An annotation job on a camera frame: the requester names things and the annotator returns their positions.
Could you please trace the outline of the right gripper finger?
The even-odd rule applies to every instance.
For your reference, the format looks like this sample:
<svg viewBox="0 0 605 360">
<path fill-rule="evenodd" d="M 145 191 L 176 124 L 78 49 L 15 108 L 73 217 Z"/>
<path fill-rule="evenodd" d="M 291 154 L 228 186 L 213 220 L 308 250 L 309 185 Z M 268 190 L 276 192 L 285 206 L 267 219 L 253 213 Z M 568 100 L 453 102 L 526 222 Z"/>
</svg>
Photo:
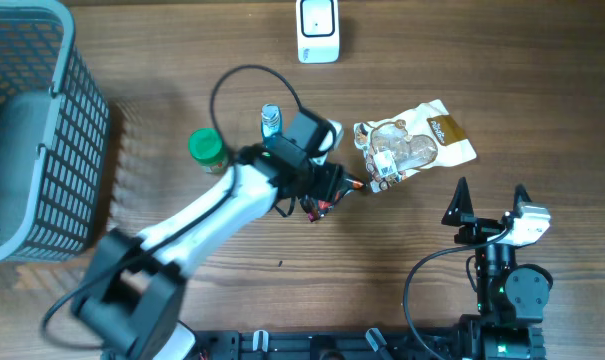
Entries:
<svg viewBox="0 0 605 360">
<path fill-rule="evenodd" d="M 520 205 L 522 203 L 530 203 L 531 198 L 528 195 L 526 188 L 523 184 L 518 184 L 514 190 L 514 201 L 513 201 L 513 211 L 515 213 L 520 213 Z"/>
<path fill-rule="evenodd" d="M 458 180 L 453 198 L 442 217 L 441 224 L 466 226 L 475 222 L 470 192 L 465 177 Z"/>
</svg>

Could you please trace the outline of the black red snack packet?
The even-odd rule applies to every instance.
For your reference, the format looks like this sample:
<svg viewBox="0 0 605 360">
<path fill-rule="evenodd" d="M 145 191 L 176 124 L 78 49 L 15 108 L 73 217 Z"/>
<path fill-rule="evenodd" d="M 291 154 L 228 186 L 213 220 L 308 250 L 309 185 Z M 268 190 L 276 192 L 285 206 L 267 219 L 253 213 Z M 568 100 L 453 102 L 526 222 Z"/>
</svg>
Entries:
<svg viewBox="0 0 605 360">
<path fill-rule="evenodd" d="M 308 195 L 299 199 L 299 203 L 307 214 L 310 222 L 324 218 L 348 194 L 355 191 L 364 191 L 367 185 L 354 175 L 345 173 L 340 176 L 337 188 L 330 193 L 328 200 L 318 200 Z"/>
</svg>

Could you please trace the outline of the beige PanTree snack pouch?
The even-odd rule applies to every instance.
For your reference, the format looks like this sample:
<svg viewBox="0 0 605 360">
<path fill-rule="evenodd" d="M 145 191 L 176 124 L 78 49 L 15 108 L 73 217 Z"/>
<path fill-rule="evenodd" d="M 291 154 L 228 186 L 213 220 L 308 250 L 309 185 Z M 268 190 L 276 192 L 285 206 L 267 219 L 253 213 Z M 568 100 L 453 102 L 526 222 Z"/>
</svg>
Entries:
<svg viewBox="0 0 605 360">
<path fill-rule="evenodd" d="M 439 99 L 392 118 L 356 123 L 353 132 L 375 193 L 421 171 L 454 167 L 477 158 L 466 132 Z"/>
</svg>

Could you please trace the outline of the blue bottle with white cap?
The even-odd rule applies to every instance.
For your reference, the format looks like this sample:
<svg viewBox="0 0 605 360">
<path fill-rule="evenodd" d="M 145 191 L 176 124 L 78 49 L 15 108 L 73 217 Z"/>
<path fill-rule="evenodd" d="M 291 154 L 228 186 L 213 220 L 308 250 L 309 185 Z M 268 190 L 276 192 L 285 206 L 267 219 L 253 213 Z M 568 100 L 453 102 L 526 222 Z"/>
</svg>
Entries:
<svg viewBox="0 0 605 360">
<path fill-rule="evenodd" d="M 276 104 L 265 104 L 261 109 L 261 134 L 266 140 L 276 134 L 281 134 L 283 129 L 282 112 Z"/>
</svg>

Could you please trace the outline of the green lid jar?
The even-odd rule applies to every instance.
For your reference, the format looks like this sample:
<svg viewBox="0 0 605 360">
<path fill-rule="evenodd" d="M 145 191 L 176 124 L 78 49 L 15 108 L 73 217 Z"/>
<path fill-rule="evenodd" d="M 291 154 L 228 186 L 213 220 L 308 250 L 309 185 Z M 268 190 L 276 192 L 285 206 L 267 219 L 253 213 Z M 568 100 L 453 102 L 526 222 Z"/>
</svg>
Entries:
<svg viewBox="0 0 605 360">
<path fill-rule="evenodd" d="M 228 164 L 228 153 L 219 133 L 213 128 L 194 131 L 188 140 L 192 158 L 206 173 L 222 173 Z"/>
</svg>

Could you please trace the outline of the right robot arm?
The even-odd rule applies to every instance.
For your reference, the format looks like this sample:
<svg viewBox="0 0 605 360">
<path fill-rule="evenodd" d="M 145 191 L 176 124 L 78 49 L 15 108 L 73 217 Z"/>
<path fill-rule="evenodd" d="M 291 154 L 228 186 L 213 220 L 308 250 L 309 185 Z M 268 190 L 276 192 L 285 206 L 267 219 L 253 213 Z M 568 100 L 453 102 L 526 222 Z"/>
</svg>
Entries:
<svg viewBox="0 0 605 360">
<path fill-rule="evenodd" d="M 454 359 L 533 359 L 547 357 L 543 310 L 553 277 L 535 264 L 519 264 L 516 251 L 536 243 L 550 228 L 549 210 L 534 203 L 518 185 L 513 209 L 501 219 L 474 214 L 467 181 L 460 178 L 442 218 L 457 227 L 454 242 L 475 251 L 478 313 L 463 315 L 454 326 L 448 354 Z"/>
</svg>

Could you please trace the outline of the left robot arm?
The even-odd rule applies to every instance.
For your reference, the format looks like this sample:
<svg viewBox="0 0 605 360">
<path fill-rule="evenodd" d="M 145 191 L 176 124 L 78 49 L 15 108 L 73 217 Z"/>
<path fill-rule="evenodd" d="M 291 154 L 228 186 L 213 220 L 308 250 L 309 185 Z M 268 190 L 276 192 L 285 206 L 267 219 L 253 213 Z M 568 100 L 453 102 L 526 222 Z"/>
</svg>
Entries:
<svg viewBox="0 0 605 360">
<path fill-rule="evenodd" d="M 100 242 L 71 312 L 120 359 L 192 359 L 197 337 L 179 319 L 186 284 L 228 238 L 287 198 L 334 198 L 341 166 L 326 158 L 340 123 L 302 109 L 282 133 L 241 148 L 225 175 L 172 217 Z"/>
</svg>

